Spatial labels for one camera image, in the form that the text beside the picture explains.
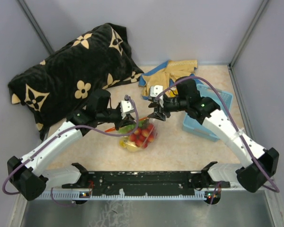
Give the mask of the clear zip top bag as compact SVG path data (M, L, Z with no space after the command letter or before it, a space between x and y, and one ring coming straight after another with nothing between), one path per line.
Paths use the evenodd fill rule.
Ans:
M159 121L153 118L143 117L139 119L138 128L132 134L120 138L120 147L130 152L146 149L158 135L158 124Z

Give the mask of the red strawberries bunch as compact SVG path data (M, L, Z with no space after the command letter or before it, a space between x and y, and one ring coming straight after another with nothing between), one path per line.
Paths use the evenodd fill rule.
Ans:
M142 128L137 128L133 134L131 134L127 141L135 143L135 145L141 149L145 149L148 145L155 141L157 137L157 130L153 123L148 123Z

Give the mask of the yellow banana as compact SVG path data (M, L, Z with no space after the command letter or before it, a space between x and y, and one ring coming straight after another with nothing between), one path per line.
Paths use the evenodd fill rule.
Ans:
M122 148L127 148L127 140L119 140L119 145Z

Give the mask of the yellow pear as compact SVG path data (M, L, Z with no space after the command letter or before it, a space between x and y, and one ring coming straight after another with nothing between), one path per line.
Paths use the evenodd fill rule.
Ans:
M135 145L135 143L125 143L126 149L130 152L137 152L140 150L139 147Z

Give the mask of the light blue plastic basket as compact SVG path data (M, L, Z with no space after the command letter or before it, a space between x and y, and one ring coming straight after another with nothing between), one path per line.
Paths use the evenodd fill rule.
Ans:
M220 89L212 90L211 87L203 84L197 84L197 89L202 97L209 97L220 106L220 110L211 113L213 117L204 119L201 124L196 119L191 118L188 114L185 115L182 129L185 132L191 133L198 137L217 142L220 136L226 136L228 127L223 126L223 122L228 118L230 112L233 94Z

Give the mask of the green grapes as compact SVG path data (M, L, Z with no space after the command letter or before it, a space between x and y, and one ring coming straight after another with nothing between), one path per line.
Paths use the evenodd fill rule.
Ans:
M138 123L138 128L142 128L144 125L147 125L148 123L149 123L149 119L148 118L140 119L139 123ZM118 132L120 134L127 134L130 131L132 131L135 128L135 126L136 126L136 123L124 126L122 128L119 128Z

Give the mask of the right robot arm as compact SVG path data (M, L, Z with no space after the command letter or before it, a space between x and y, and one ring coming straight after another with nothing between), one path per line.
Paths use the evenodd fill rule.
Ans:
M225 103L218 104L212 98L202 96L197 89L195 77L182 77L176 86L178 94L166 96L166 90L155 85L150 88L150 108L154 112L149 115L165 121L171 112L184 111L200 125L212 131L235 154L240 164L215 163L202 175L202 182L213 187L220 181L238 182L248 192L256 192L270 182L270 190L278 192L272 176L276 173L279 152L266 149L256 143L235 124Z

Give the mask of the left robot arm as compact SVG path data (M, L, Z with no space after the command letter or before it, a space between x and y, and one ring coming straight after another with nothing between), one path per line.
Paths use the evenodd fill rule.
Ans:
M65 184L75 184L82 188L89 182L85 169L72 164L70 167L56 171L48 171L49 164L72 143L83 138L89 131L101 134L100 123L113 123L116 129L137 123L131 113L138 113L134 101L126 95L116 108L109 108L111 94L107 90L98 89L88 98L87 105L72 112L58 130L42 142L37 148L21 158L11 157L7 161L8 177L2 190L10 182L27 201L39 197L46 189Z

